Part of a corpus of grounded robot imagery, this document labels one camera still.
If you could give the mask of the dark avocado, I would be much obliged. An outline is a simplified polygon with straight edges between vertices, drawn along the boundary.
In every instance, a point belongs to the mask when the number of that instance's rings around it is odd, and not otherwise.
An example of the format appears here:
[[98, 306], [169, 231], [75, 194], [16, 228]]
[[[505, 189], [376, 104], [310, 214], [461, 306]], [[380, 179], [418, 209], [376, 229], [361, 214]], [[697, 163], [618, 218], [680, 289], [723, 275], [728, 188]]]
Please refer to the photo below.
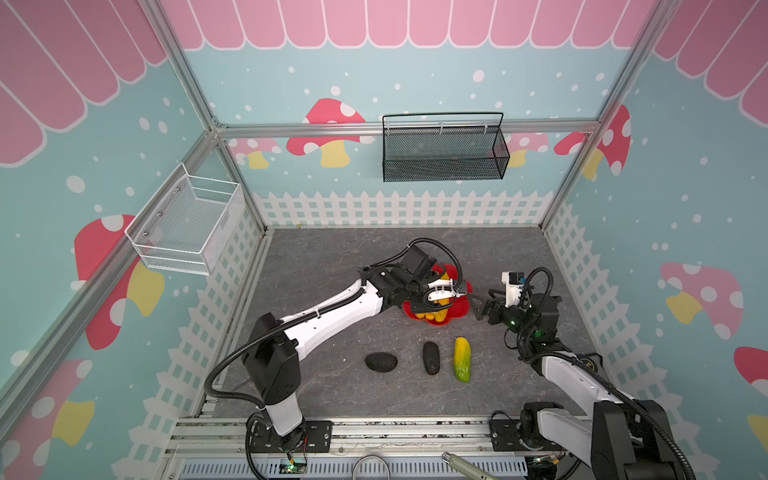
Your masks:
[[441, 368], [441, 356], [438, 345], [432, 341], [425, 342], [422, 348], [422, 360], [428, 375], [437, 375]]
[[374, 352], [365, 357], [365, 365], [377, 373], [389, 373], [398, 366], [398, 358], [388, 352]]

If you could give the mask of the yellow green mango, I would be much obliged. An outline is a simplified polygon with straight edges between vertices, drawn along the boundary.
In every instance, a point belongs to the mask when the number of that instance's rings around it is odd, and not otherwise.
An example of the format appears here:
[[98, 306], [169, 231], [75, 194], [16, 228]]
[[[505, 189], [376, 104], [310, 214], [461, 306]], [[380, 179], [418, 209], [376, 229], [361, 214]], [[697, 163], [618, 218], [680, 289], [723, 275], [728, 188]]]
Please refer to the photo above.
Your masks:
[[457, 380], [469, 383], [471, 379], [472, 349], [464, 337], [457, 337], [454, 343], [453, 369]]

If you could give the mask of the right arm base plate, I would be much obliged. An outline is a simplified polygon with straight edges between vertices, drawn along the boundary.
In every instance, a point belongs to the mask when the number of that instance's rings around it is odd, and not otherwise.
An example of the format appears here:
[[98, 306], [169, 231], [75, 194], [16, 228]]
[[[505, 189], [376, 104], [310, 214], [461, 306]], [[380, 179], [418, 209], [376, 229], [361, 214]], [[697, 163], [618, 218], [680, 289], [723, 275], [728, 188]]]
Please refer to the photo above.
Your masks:
[[519, 420], [505, 416], [488, 421], [490, 440], [494, 452], [532, 452], [519, 431]]

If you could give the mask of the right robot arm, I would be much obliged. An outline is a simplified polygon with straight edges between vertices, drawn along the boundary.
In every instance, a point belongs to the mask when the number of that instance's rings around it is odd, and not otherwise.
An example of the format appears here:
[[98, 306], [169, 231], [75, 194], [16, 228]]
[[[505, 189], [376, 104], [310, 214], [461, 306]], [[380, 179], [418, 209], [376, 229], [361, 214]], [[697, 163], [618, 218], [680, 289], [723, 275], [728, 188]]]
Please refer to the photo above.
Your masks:
[[576, 353], [559, 339], [561, 301], [559, 296], [524, 293], [519, 303], [507, 304], [493, 290], [485, 301], [471, 305], [477, 319], [505, 326], [519, 359], [584, 413], [575, 416], [552, 401], [528, 402], [517, 420], [491, 420], [494, 440], [509, 440], [528, 451], [559, 447], [597, 479], [694, 478], [664, 408], [622, 392], [600, 375], [599, 354]]

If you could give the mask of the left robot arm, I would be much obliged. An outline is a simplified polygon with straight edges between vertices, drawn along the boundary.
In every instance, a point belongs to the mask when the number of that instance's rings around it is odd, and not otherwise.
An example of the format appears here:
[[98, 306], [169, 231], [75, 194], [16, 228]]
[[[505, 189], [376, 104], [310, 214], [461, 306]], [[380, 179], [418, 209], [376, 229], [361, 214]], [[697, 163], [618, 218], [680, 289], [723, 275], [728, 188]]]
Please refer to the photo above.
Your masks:
[[[441, 242], [417, 238], [398, 254], [358, 269], [358, 278], [340, 293], [280, 319], [267, 313], [254, 324], [249, 341], [212, 367], [204, 381], [207, 396], [254, 405], [280, 437], [305, 422], [296, 391], [301, 362], [326, 340], [364, 319], [407, 303], [414, 313], [449, 308], [467, 295], [463, 268]], [[240, 360], [258, 394], [220, 390], [214, 381]]]

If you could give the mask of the yellow banana bunch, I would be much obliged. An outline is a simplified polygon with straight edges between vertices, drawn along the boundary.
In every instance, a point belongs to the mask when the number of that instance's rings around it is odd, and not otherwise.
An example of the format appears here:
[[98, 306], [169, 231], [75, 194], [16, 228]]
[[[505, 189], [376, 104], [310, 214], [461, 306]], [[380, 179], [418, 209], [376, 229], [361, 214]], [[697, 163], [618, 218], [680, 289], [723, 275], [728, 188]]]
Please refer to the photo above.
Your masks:
[[416, 313], [415, 317], [420, 320], [431, 322], [432, 324], [442, 324], [446, 320], [448, 310], [451, 305], [451, 300], [443, 300], [438, 304], [444, 306], [444, 309], [435, 312]]

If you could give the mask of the red flower-shaped bowl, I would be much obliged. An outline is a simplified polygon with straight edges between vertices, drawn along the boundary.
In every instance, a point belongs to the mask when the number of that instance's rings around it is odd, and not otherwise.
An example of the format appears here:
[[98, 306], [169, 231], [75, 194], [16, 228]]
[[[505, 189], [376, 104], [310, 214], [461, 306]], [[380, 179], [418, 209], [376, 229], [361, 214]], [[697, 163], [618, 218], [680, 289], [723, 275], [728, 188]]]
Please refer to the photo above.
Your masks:
[[[433, 267], [433, 271], [441, 273], [441, 280], [456, 280], [458, 278], [458, 270], [452, 264], [436, 265]], [[436, 303], [442, 306], [442, 309], [437, 312], [414, 313], [408, 302], [403, 304], [403, 311], [412, 320], [424, 321], [433, 326], [448, 325], [454, 319], [465, 317], [470, 311], [470, 303], [466, 296], [439, 299], [436, 300]]]

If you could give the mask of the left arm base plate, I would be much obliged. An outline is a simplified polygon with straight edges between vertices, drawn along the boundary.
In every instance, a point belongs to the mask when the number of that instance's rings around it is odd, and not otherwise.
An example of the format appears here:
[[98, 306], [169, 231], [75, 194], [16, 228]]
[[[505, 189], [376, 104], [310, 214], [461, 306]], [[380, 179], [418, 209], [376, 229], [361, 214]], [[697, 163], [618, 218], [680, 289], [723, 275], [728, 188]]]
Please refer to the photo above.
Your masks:
[[327, 420], [305, 420], [290, 433], [278, 435], [274, 427], [257, 421], [250, 429], [252, 453], [328, 453], [334, 424]]

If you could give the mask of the black mesh wall basket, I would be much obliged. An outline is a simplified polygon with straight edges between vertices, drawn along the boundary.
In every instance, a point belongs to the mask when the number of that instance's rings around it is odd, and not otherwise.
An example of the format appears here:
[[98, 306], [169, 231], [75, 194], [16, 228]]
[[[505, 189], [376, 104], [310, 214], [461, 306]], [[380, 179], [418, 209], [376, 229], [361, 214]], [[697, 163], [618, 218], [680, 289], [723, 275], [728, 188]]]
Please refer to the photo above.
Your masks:
[[385, 182], [504, 178], [510, 152], [500, 112], [401, 113], [382, 117]]

